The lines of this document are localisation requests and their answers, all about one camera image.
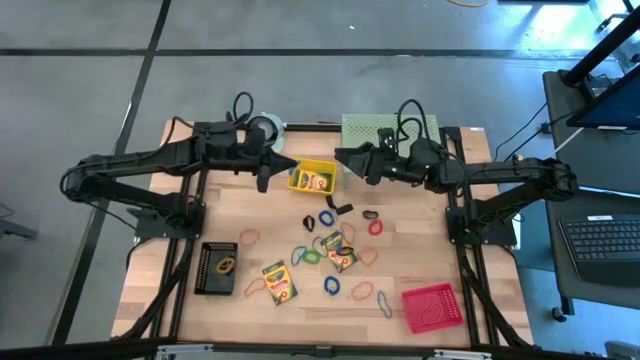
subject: desk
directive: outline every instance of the desk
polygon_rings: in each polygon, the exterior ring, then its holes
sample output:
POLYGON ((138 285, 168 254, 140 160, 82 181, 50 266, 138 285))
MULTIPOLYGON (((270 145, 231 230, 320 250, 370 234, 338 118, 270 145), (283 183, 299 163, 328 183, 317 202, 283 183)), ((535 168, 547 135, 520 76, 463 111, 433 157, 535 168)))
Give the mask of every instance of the desk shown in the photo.
MULTIPOLYGON (((575 111, 579 106, 583 106, 580 103, 581 97, 578 91, 567 89, 562 85, 558 73, 546 72, 543 79, 550 119, 558 118, 575 111)), ((577 128, 568 128, 564 120, 554 125, 553 142, 555 146, 564 142, 575 129, 577 128)), ((625 191, 640 193, 637 183, 640 169, 633 165, 625 166, 627 163, 625 159, 635 157, 639 152, 640 138, 617 133, 602 134, 602 131, 599 130, 585 129, 556 156, 558 160, 571 166, 580 185, 588 184, 600 188, 627 186, 625 191), (600 154, 599 158, 589 157, 590 154, 596 153, 600 154), (608 164, 604 170, 600 168, 603 163, 608 164), (617 169, 618 172, 608 173, 607 171, 610 169, 617 169)), ((573 199, 566 202, 547 201, 546 207, 556 268, 556 281, 560 295, 565 298, 584 299, 640 309, 640 289, 599 285, 584 282, 578 278, 558 225, 558 219, 563 217, 640 213, 640 201, 617 195, 581 191, 573 199)))
MULTIPOLYGON (((183 139, 190 134, 189 129, 177 124, 174 139, 183 139)), ((482 129, 462 129, 462 138, 468 162, 490 160, 482 129)), ((291 157, 333 161, 334 148, 339 146, 340 133, 288 131, 283 153, 291 157)), ((455 249, 448 241, 445 224, 447 196, 386 179, 372 187, 353 174, 343 173, 341 166, 338 168, 334 194, 336 204, 352 203, 355 210, 341 215, 331 229, 317 222, 313 233, 304 229, 302 219, 306 214, 317 215, 326 209, 325 198, 287 189, 286 173, 271 178, 266 194, 256 191, 255 177, 250 175, 209 174, 205 192, 206 221, 193 253, 179 341, 470 346, 466 326, 411 334, 400 299, 404 290, 450 282, 461 309, 464 306, 455 249), (364 209, 380 213, 384 222, 381 235, 373 237, 368 234, 368 221, 361 215, 364 209), (295 246, 309 246, 315 236, 327 236, 339 230, 342 221, 348 221, 357 229, 356 251, 363 246, 379 250, 376 263, 371 267, 356 263, 340 275, 336 275, 335 268, 326 259, 318 265, 290 265, 290 254, 295 246), (238 250, 233 295, 194 295, 200 243, 235 242, 240 232, 249 227, 258 229, 261 238, 255 245, 240 246, 238 250), (261 276, 261 269, 281 259, 291 272, 298 296, 280 306, 274 304, 266 290, 246 298, 243 294, 245 288, 261 276), (333 297, 323 289, 328 275, 338 277, 341 282, 340 293, 333 297), (359 302, 349 298, 351 288, 361 281, 370 281, 376 292, 382 290, 387 294, 393 309, 392 319, 383 316, 375 296, 359 302)), ((180 182, 181 178, 154 174, 150 189, 160 193, 177 191, 180 182)), ((497 194, 497 187, 474 186, 473 192, 475 198, 487 198, 497 194)), ((167 244, 167 239, 155 239, 133 253, 113 335, 128 330, 156 295, 167 244)), ((484 247, 484 256, 496 305, 519 335, 532 342, 513 259, 503 249, 492 246, 484 247)), ((173 300, 169 299, 165 306, 161 335, 167 334, 172 304, 173 300)), ((477 299, 475 309, 481 339, 486 343, 484 316, 477 299)))

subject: red rubber band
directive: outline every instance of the red rubber band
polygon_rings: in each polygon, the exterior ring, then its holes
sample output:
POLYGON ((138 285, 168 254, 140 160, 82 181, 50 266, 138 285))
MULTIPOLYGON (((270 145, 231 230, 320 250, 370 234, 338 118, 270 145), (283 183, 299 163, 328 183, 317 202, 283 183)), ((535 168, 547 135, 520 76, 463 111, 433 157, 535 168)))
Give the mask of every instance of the red rubber band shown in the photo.
POLYGON ((249 283, 249 286, 247 286, 247 288, 246 288, 246 289, 244 289, 244 297, 249 297, 249 296, 251 296, 254 292, 256 292, 256 291, 260 291, 260 290, 264 290, 266 287, 267 287, 267 284, 264 282, 264 279, 263 279, 263 278, 257 278, 257 279, 254 279, 252 282, 250 282, 250 283, 249 283), (262 281, 262 285, 263 285, 263 286, 262 286, 261 288, 253 289, 253 291, 251 291, 250 293, 248 293, 248 294, 247 294, 247 290, 249 290, 249 289, 253 286, 253 284, 255 284, 255 282, 256 282, 256 281, 262 281))
POLYGON ((349 224, 348 222, 343 222, 340 224, 340 232, 342 232, 342 236, 344 237, 344 241, 346 241, 349 244, 355 244, 356 243, 356 227, 349 224), (353 237, 351 238, 351 241, 347 240, 347 231, 345 230, 346 227, 350 227, 351 228, 351 233, 353 234, 353 237))
POLYGON ((382 230, 384 230, 384 226, 382 225, 382 220, 375 219, 369 224, 369 235, 378 236, 382 234, 382 230))
POLYGON ((351 298, 352 298, 353 300, 355 300, 355 301, 362 301, 362 300, 364 300, 364 299, 368 298, 369 296, 371 296, 371 294, 373 294, 373 284, 372 284, 372 283, 370 283, 370 282, 368 282, 368 281, 363 281, 363 282, 359 283, 358 285, 354 286, 354 287, 353 287, 353 289, 351 289, 351 298), (371 286, 371 290, 369 290, 369 293, 368 293, 367 295, 365 295, 365 296, 361 296, 361 297, 357 297, 357 296, 355 296, 355 294, 354 294, 355 290, 356 290, 357 288, 359 288, 360 286, 362 286, 362 285, 369 285, 369 286, 371 286))
POLYGON ((244 246, 251 246, 251 245, 253 245, 253 244, 257 243, 257 242, 258 242, 258 240, 260 240, 260 231, 255 230, 255 229, 246 229, 246 230, 244 230, 243 232, 241 232, 241 233, 240 233, 240 237, 238 238, 238 244, 240 244, 240 245, 244 245, 244 246), (244 239, 244 238, 245 238, 245 235, 246 235, 247 233, 251 233, 251 232, 256 233, 256 238, 255 238, 255 240, 253 240, 252 242, 246 242, 246 241, 245 241, 245 242, 242 242, 242 239, 244 239))
POLYGON ((364 265, 366 265, 366 266, 371 266, 371 264, 373 264, 374 262, 376 262, 376 260, 378 260, 378 249, 373 248, 373 247, 366 247, 366 248, 363 248, 362 250, 360 250, 360 251, 358 252, 358 259, 359 259, 359 260, 360 260, 360 262, 362 262, 364 265), (366 254, 366 253, 370 253, 370 252, 374 253, 374 254, 375 254, 375 256, 374 256, 374 257, 373 257, 373 259, 371 259, 371 261, 369 261, 369 262, 364 261, 364 259, 363 259, 363 257, 362 257, 362 254, 366 254))

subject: orange rubber band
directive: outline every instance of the orange rubber band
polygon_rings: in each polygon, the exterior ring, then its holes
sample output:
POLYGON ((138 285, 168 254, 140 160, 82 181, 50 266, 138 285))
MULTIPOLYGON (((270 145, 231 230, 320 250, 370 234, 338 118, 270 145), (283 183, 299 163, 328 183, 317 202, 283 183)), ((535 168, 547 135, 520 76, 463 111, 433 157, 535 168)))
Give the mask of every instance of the orange rubber band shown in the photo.
POLYGON ((240 245, 244 245, 244 246, 251 246, 255 243, 258 242, 258 240, 260 240, 260 231, 255 230, 255 229, 246 229, 243 232, 240 233, 240 237, 238 238, 238 244, 240 245), (252 242, 243 242, 242 239, 244 239, 246 237, 246 234, 248 233, 255 233, 256 234, 256 238, 252 241, 252 242))
POLYGON ((362 301, 362 300, 364 300, 364 299, 368 298, 369 296, 371 296, 371 294, 373 294, 373 284, 372 284, 372 283, 370 283, 370 282, 368 282, 368 281, 363 281, 363 282, 359 283, 358 285, 354 286, 354 287, 353 287, 353 289, 351 289, 351 298, 352 298, 353 300, 355 300, 355 301, 362 301), (362 285, 369 285, 369 286, 371 286, 371 289, 369 290, 369 293, 368 293, 367 295, 365 295, 365 296, 361 296, 361 297, 357 297, 357 296, 355 296, 355 294, 354 294, 354 293, 355 293, 355 290, 356 290, 357 288, 359 288, 360 286, 362 286, 362 285))
POLYGON ((247 286, 247 288, 244 289, 244 297, 249 297, 254 292, 257 292, 257 291, 260 291, 260 290, 264 290, 266 287, 267 287, 267 284, 264 282, 263 278, 254 279, 252 282, 249 283, 249 286, 247 286), (255 288, 255 289, 253 289, 253 291, 251 291, 250 293, 247 294, 247 290, 249 290, 253 286, 253 284, 255 284, 256 281, 261 281, 262 282, 262 287, 261 288, 255 288))
POLYGON ((360 260, 360 262, 362 262, 366 266, 371 266, 371 264, 373 264, 374 262, 376 262, 376 260, 378 260, 378 249, 374 247, 363 248, 362 250, 358 251, 358 260, 360 260), (369 262, 364 261, 362 254, 367 254, 370 252, 374 253, 375 256, 369 262))
POLYGON ((342 236, 344 237, 344 241, 346 241, 349 244, 355 244, 356 243, 356 227, 349 224, 348 222, 342 222, 340 224, 340 232, 342 232, 342 236), (351 241, 347 240, 347 232, 345 230, 345 227, 350 227, 353 237, 351 238, 351 241))

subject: yellow crayon box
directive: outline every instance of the yellow crayon box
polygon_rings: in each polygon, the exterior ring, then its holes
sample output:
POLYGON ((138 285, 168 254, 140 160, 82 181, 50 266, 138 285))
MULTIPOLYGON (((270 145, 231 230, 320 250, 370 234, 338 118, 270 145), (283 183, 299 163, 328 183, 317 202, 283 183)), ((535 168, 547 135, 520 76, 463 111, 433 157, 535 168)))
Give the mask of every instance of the yellow crayon box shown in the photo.
POLYGON ((262 269, 262 277, 276 305, 280 305, 298 295, 284 262, 279 261, 262 269))
POLYGON ((342 233, 339 231, 322 240, 321 244, 327 249, 329 260, 339 273, 358 261, 353 248, 343 246, 342 233))

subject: keyboard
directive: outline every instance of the keyboard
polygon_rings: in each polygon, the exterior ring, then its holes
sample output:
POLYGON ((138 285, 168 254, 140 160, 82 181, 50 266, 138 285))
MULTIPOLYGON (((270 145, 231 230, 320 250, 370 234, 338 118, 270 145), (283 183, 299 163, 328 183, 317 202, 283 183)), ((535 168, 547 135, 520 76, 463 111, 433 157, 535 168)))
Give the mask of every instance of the keyboard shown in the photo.
POLYGON ((581 280, 640 287, 640 214, 559 220, 581 280))

